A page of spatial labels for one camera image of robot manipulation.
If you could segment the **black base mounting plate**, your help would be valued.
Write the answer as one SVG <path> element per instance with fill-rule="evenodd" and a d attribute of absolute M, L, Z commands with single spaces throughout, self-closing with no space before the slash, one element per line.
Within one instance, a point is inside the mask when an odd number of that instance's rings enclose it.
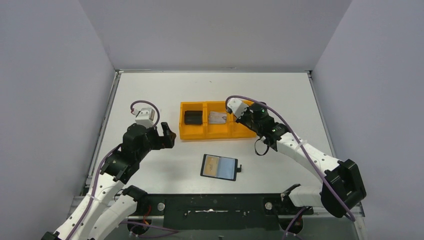
<path fill-rule="evenodd" d="M 162 217 L 174 230 L 280 229 L 278 216 L 294 216 L 299 208 L 279 193 L 148 194 L 150 216 Z"/>

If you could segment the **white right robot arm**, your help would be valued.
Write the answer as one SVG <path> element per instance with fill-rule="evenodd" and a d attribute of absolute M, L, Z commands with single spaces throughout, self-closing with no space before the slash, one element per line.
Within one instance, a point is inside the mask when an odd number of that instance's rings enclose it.
<path fill-rule="evenodd" d="M 339 160 L 313 147 L 285 123 L 275 121 L 264 103 L 249 105 L 231 98 L 226 107 L 235 122 L 253 131 L 268 149 L 291 158 L 321 181 L 321 187 L 296 183 L 285 190 L 281 194 L 281 207 L 285 212 L 292 214 L 301 207 L 318 207 L 342 218 L 367 196 L 354 161 Z"/>

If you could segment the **gold numbered card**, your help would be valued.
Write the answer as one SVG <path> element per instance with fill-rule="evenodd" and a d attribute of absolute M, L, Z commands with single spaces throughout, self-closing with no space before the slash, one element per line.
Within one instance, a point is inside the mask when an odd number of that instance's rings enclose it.
<path fill-rule="evenodd" d="M 216 177 L 218 173 L 220 158 L 207 155 L 204 161 L 203 174 L 205 176 Z"/>

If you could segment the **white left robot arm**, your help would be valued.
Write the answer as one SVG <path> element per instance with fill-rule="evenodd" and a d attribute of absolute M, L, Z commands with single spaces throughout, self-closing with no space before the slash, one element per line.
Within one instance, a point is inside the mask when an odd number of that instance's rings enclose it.
<path fill-rule="evenodd" d="M 87 240 L 107 203 L 139 170 L 141 161 L 153 150 L 171 149 L 177 135 L 167 122 L 161 122 L 163 135 L 155 126 L 130 125 L 117 145 L 101 160 L 84 199 L 70 217 L 44 240 Z"/>

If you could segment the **aluminium left side rail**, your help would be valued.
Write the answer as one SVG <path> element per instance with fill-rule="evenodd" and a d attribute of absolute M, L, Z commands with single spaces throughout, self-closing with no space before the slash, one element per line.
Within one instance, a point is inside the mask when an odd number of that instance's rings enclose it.
<path fill-rule="evenodd" d="M 95 148 L 94 148 L 94 152 L 93 152 L 93 155 L 92 155 L 92 159 L 91 159 L 91 162 L 90 162 L 90 168 L 88 170 L 88 174 L 87 174 L 86 180 L 84 182 L 84 187 L 86 187 L 86 188 L 88 188 L 89 185 L 91 184 L 91 179 L 93 178 L 95 171 L 96 171 L 96 165 L 97 165 L 98 157 L 99 157 L 99 154 L 100 154 L 100 148 L 101 148 L 103 138 L 104 138 L 104 134 L 105 134 L 105 131 L 106 131 L 106 128 L 107 128 L 107 123 L 108 123 L 108 120 L 109 120 L 113 101 L 114 101 L 115 96 L 116 96 L 120 77 L 121 77 L 121 71 L 116 70 L 115 74 L 114 74 L 114 79 L 112 81 L 112 86 L 111 86 L 111 89 L 110 89 L 110 92 L 109 92 L 109 95 L 108 95 L 108 98 L 107 98 L 106 109 L 105 109 L 105 113 L 104 113 L 104 116 L 103 116 L 102 121 L 101 121 L 98 138 L 97 138 L 96 145 L 95 145 Z"/>

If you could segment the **black wallet in bin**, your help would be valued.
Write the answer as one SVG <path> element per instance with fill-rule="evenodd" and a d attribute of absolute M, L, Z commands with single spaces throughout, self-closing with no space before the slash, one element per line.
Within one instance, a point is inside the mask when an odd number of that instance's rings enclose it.
<path fill-rule="evenodd" d="M 187 110 L 184 112 L 183 121 L 185 125 L 202 125 L 203 111 L 202 110 Z"/>

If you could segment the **silver patterned card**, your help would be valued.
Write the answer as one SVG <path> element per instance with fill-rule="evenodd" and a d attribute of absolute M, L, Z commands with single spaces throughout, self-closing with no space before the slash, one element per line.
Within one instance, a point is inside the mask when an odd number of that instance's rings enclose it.
<path fill-rule="evenodd" d="M 209 124 L 226 124 L 227 122 L 227 113 L 226 112 L 217 112 L 210 111 L 208 115 Z"/>

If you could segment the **black leather card holder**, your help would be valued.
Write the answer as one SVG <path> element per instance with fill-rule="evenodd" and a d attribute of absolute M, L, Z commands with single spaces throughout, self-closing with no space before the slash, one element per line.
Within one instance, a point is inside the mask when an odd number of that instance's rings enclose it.
<path fill-rule="evenodd" d="M 219 157 L 219 165 L 218 165 L 218 171 L 216 176 L 206 176 L 203 174 L 206 156 Z M 206 177 L 206 178 L 226 180 L 226 181 L 236 181 L 237 174 L 242 172 L 242 167 L 243 166 L 239 164 L 239 160 L 237 158 L 204 154 L 202 159 L 201 169 L 200 169 L 200 176 Z"/>

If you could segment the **yellow three-compartment bin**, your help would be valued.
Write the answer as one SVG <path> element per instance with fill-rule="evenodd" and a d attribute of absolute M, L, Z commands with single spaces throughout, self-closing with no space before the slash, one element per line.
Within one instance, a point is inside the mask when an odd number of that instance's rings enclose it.
<path fill-rule="evenodd" d="M 185 121 L 186 112 L 198 112 L 196 124 Z M 211 113 L 224 114 L 225 123 L 212 123 Z M 224 101 L 181 102 L 179 116 L 179 138 L 184 141 L 254 138 L 256 134 L 226 112 Z"/>

